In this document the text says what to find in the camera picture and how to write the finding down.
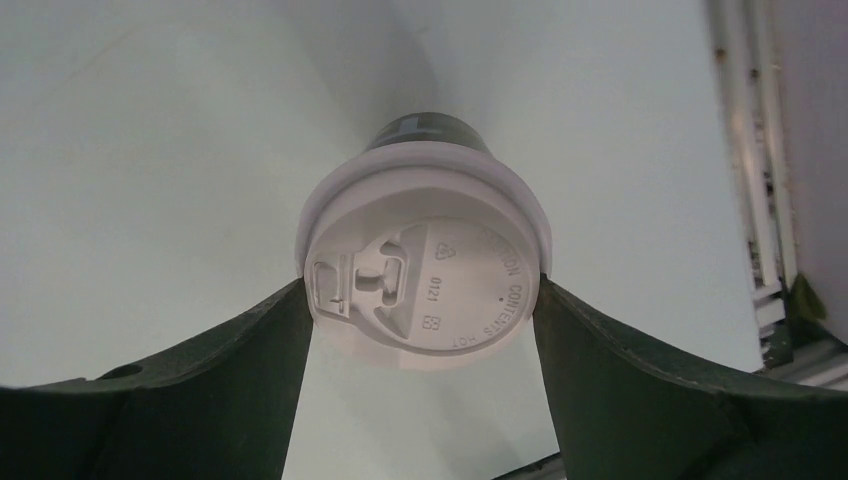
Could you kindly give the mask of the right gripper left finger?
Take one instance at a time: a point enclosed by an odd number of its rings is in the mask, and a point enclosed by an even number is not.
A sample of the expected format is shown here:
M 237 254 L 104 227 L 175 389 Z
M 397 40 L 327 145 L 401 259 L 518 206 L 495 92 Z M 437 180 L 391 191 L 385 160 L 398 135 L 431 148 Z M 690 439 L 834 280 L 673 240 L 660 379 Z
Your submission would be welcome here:
M 96 379 L 1 391 L 5 479 L 278 479 L 312 338 L 302 280 Z

